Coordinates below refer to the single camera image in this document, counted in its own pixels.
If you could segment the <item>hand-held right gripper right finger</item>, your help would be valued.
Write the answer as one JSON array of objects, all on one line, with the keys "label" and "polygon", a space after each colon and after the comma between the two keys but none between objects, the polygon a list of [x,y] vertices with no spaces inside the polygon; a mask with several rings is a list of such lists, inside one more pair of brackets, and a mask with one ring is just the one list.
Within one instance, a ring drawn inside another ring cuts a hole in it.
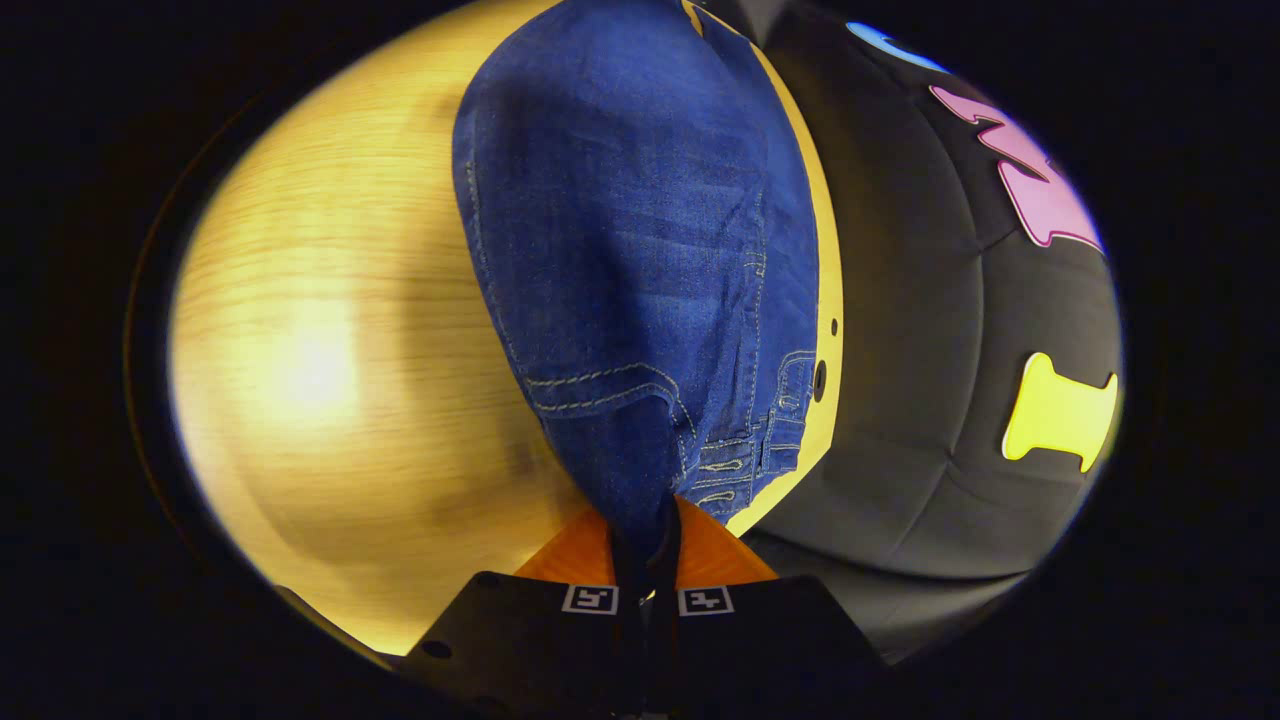
[{"label": "hand-held right gripper right finger", "polygon": [[781,577],[684,498],[649,571],[649,717],[851,717],[890,669],[813,575]]}]

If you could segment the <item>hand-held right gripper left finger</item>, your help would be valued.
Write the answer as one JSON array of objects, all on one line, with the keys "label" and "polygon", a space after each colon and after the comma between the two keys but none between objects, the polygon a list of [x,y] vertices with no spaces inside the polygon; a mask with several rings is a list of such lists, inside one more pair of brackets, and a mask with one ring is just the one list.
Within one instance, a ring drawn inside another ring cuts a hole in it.
[{"label": "hand-held right gripper left finger", "polygon": [[636,717],[643,582],[584,510],[511,574],[475,573],[399,671],[466,717]]}]

